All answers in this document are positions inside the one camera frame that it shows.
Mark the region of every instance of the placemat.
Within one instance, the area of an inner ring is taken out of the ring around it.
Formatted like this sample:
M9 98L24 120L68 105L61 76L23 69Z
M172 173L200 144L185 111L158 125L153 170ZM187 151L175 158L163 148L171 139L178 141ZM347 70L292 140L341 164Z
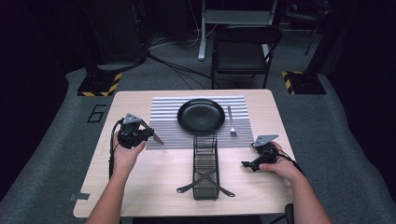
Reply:
M193 135L184 131L177 122L177 111L192 99L205 98L217 102L224 110L224 124L217 131L218 148L249 147L253 139L245 96L186 96L154 97L151 104L150 128L163 140L164 145L148 139L147 150L152 149L193 149ZM227 111L233 113L233 126L237 136L230 133L231 123Z

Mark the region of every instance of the fork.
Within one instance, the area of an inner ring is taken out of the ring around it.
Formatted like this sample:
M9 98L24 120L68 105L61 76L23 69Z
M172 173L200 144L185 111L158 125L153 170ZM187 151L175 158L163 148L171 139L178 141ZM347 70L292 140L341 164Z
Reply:
M230 117L230 122L231 122L230 133L231 133L231 135L236 135L236 129L233 127L233 113L231 112L230 106L227 106L227 109L228 109L228 115Z

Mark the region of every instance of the person's left hand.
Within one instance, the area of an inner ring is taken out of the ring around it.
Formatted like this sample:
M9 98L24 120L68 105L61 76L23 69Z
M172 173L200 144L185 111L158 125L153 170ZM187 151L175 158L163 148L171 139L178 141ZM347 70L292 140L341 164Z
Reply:
M137 156L146 146L146 141L141 142L138 146L128 149L119 144L118 133L114 134L113 146L114 151L114 168L113 175L128 178L137 161Z

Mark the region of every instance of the white desk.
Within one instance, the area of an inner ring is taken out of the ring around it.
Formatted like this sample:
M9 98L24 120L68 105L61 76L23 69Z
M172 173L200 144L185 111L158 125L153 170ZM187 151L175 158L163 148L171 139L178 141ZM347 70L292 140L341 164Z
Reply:
M244 95L253 136L279 134L276 141L294 159L274 97L268 90L121 91L114 97L81 188L81 193L90 194L90 197L77 201L74 215L87 217L105 189L108 182L110 134L117 120L130 112L148 122L152 99L157 96L225 95ZM177 193L177 188L190 184L192 180L192 155L192 143L185 149L143 150L127 182L121 215L183 217L278 214L284 213L287 203L292 203L289 182L273 173L253 173L241 164L241 161L258 158L251 146L219 148L220 184L233 192L235 197L220 193L216 201L195 201L192 190Z
M243 11L243 10L211 10L206 9L206 0L202 0L202 29L201 45L198 60L205 59L206 52L206 24L234 24L234 25L268 25L272 24L277 0L273 0L271 11Z

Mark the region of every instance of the black plate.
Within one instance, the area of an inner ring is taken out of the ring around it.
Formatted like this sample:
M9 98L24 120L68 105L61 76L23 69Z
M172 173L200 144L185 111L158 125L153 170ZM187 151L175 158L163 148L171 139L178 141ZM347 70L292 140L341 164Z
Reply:
M193 134L213 133L221 127L224 119L224 110L209 99L190 100L177 112L178 124Z

